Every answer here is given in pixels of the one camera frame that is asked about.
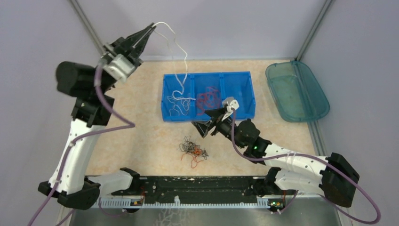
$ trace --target white gear rack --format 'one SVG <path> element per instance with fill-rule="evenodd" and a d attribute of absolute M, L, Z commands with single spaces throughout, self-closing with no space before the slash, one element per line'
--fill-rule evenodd
<path fill-rule="evenodd" d="M 101 208 L 104 209 L 268 209 L 269 199 L 263 197 L 257 197 L 257 203 L 212 203 L 212 204 L 183 204 L 180 203 L 179 196 L 175 197 L 174 203 L 154 203 L 143 205 L 130 205 L 133 202 L 140 201 L 140 198 L 135 197 L 102 197 L 101 198 Z M 92 206 L 92 208 L 98 207 L 98 200 Z"/>

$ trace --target beige tabletop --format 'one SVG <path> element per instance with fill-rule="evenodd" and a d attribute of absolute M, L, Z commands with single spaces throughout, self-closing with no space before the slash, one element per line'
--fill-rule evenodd
<path fill-rule="evenodd" d="M 189 73 L 250 71 L 256 111 L 253 119 L 261 137 L 285 148 L 314 154 L 306 123 L 284 121 L 267 87 L 265 70 L 283 60 L 189 61 Z M 184 63 L 176 62 L 177 73 Z M 160 109 L 163 75 L 174 73 L 172 62 L 145 62 L 125 84 L 107 92 L 115 98 L 114 109 L 136 123 L 133 129 L 100 136 L 87 169 L 88 175 L 116 172 L 128 167 L 143 176 L 260 176 L 269 167 L 253 164 L 235 153 L 231 141 L 223 135 L 201 138 L 190 122 L 164 122 Z M 108 128 L 123 125 L 111 117 Z M 183 157 L 179 144 L 185 136 L 205 148 L 206 161 L 191 168 L 192 158 Z"/>

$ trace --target gray floor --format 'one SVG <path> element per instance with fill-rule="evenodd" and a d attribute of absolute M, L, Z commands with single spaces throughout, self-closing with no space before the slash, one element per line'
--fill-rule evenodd
<path fill-rule="evenodd" d="M 109 213 L 120 210 L 106 209 Z M 297 198 L 281 216 L 257 209 L 144 209 L 119 218 L 99 209 L 77 211 L 71 226 L 340 226 L 335 209 L 320 198 Z"/>

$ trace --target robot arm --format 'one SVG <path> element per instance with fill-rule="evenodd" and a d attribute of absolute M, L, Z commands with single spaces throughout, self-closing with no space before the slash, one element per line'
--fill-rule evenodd
<path fill-rule="evenodd" d="M 233 124 L 233 120 L 230 117 L 232 108 L 237 109 L 239 106 L 234 98 L 227 98 L 223 105 L 223 108 L 205 111 L 205 114 L 211 117 L 209 121 L 192 122 L 202 137 L 205 137 L 210 130 L 215 128 L 211 133 L 212 136 L 220 132 L 231 140 L 231 129 L 234 126 L 235 144 L 240 148 L 247 147 L 244 156 L 250 158 L 253 163 L 272 167 L 265 178 L 265 185 L 270 190 L 292 189 L 314 192 L 325 196 L 337 205 L 343 207 L 351 206 L 356 188 L 342 176 L 319 161 L 303 156 L 295 156 L 298 154 L 297 152 L 261 138 L 259 136 L 260 131 L 250 119 L 242 121 L 238 126 Z M 256 161 L 256 159 L 284 154 L 287 155 L 265 161 Z M 358 183 L 358 173 L 341 155 L 332 153 L 330 157 L 315 157 L 338 168 L 355 183 Z"/>
<path fill-rule="evenodd" d="M 125 82 L 142 64 L 139 57 L 155 28 L 154 24 L 150 24 L 125 39 L 121 37 L 112 44 L 104 45 L 106 53 L 101 58 L 105 65 L 99 84 L 103 93 L 114 87 L 117 81 Z M 101 195 L 128 189 L 133 178 L 137 177 L 137 173 L 129 169 L 121 169 L 111 175 L 85 176 L 99 134 L 77 141 L 64 159 L 73 139 L 89 132 L 103 130 L 110 119 L 111 114 L 96 95 L 95 71 L 94 67 L 73 62 L 62 62 L 57 67 L 57 90 L 77 99 L 72 111 L 71 130 L 61 160 L 49 181 L 40 183 L 38 188 L 41 193 L 48 195 L 57 184 L 53 197 L 65 207 L 80 210 L 90 208 Z M 105 99 L 113 105 L 113 98 L 105 96 Z M 61 165 L 64 165 L 64 170 L 61 178 L 57 180 Z"/>

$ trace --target white wall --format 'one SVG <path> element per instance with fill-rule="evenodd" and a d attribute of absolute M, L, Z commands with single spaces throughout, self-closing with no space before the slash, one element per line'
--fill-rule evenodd
<path fill-rule="evenodd" d="M 164 21 L 189 59 L 293 58 L 324 1 L 79 0 L 103 41 Z M 173 38 L 164 25 L 157 31 Z M 142 58 L 170 60 L 165 40 L 151 36 Z"/>
<path fill-rule="evenodd" d="M 97 58 L 68 1 L 1 1 L 0 225 L 28 223 L 62 154 L 74 100 L 56 91 L 55 68 Z M 52 200 L 35 225 L 54 225 L 59 208 Z"/>
<path fill-rule="evenodd" d="M 399 224 L 399 1 L 336 1 L 303 61 L 331 104 L 320 120 L 328 151 L 360 174 L 382 211 L 378 225 Z M 359 192 L 354 210 L 374 219 Z"/>

